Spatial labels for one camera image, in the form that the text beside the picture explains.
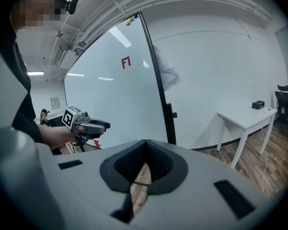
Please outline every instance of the wooden floor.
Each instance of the wooden floor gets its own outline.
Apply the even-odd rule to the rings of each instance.
[[[266,146],[268,166],[264,174],[263,189],[267,197],[274,196],[282,189],[288,187],[288,127],[284,126],[280,131],[280,124],[274,123],[270,139]],[[266,152],[259,155],[259,149],[263,143],[267,128],[248,138],[241,157],[235,167],[241,175],[247,177],[253,183],[261,187],[263,172],[266,165]],[[231,164],[237,148],[238,142],[221,148],[217,152],[215,149],[201,151],[211,155],[228,166]],[[91,146],[85,146],[86,151],[94,150]],[[77,152],[82,152],[80,147],[76,147]],[[67,148],[61,149],[63,154],[68,154]],[[150,171],[145,164],[135,181],[150,184]],[[136,215],[147,200],[147,187],[132,184],[131,188],[133,211]]]

